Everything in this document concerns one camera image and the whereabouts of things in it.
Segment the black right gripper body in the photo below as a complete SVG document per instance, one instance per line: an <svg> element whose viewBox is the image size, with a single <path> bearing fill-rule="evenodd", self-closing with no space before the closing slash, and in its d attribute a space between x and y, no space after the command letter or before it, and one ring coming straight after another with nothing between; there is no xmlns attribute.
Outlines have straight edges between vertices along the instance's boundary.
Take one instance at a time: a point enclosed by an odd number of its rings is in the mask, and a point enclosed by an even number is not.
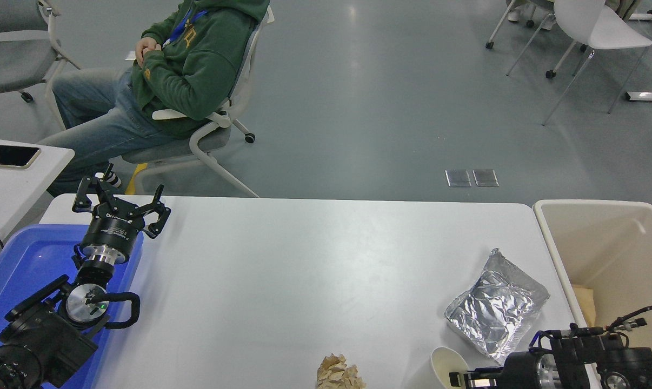
<svg viewBox="0 0 652 389"><path fill-rule="evenodd" d="M502 367L502 388L541 388L538 365L542 353L511 353Z"/></svg>

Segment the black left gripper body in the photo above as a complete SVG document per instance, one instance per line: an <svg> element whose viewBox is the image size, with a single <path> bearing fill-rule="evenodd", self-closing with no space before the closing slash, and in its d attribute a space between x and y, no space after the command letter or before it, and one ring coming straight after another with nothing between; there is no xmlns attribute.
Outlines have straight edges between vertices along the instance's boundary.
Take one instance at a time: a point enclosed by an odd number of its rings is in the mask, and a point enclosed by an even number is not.
<svg viewBox="0 0 652 389"><path fill-rule="evenodd" d="M145 224L141 215L113 214L107 209L93 209L92 220L79 249L82 254L94 254L108 247L119 254L131 254L139 231Z"/></svg>

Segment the person's left hand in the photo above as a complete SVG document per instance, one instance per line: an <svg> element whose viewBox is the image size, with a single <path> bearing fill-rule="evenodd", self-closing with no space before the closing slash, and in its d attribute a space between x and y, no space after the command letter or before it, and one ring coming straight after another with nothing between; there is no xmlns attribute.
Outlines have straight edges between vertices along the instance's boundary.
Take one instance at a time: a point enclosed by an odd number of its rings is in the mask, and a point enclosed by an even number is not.
<svg viewBox="0 0 652 389"><path fill-rule="evenodd" d="M141 68L143 66L144 62L144 56L147 52L150 51L160 51L162 49L162 46L160 45L159 42L157 42L155 39L151 37L143 37L141 38L135 46L134 49L134 59L136 61L136 64Z"/></svg>

